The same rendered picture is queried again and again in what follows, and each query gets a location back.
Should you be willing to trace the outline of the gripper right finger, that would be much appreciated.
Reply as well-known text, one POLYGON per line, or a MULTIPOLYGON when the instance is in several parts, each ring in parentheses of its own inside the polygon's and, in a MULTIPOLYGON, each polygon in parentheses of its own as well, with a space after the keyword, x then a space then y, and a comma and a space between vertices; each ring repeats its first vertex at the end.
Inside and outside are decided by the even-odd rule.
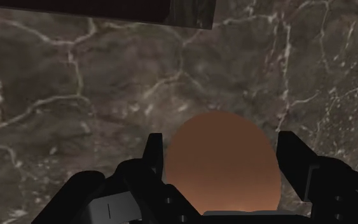
POLYGON ((280 131, 279 169, 303 202, 313 224, 358 224, 358 172, 340 159, 317 155, 294 132, 280 131))

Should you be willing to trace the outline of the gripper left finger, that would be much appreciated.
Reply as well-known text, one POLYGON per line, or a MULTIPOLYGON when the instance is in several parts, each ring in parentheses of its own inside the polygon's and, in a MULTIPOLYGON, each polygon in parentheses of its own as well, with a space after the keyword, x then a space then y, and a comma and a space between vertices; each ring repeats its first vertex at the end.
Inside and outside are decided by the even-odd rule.
POLYGON ((162 181, 162 172, 162 134, 152 133, 143 156, 121 162, 110 177, 71 176, 31 224, 200 224, 200 214, 162 181))

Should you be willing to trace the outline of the brown egg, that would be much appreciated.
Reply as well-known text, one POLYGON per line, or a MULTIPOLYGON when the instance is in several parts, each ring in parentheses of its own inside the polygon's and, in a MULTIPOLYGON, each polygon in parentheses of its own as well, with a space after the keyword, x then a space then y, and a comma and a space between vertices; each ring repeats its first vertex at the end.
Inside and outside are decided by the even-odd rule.
POLYGON ((184 122, 165 156, 167 182, 206 211, 274 211, 281 176, 270 140, 253 122, 212 111, 184 122))

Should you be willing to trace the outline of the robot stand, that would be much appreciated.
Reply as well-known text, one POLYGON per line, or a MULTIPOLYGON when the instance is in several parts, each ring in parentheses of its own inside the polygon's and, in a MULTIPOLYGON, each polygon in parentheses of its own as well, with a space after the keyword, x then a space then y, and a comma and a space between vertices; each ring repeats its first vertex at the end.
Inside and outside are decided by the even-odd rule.
POLYGON ((217 0, 0 0, 0 8, 211 29, 217 0))

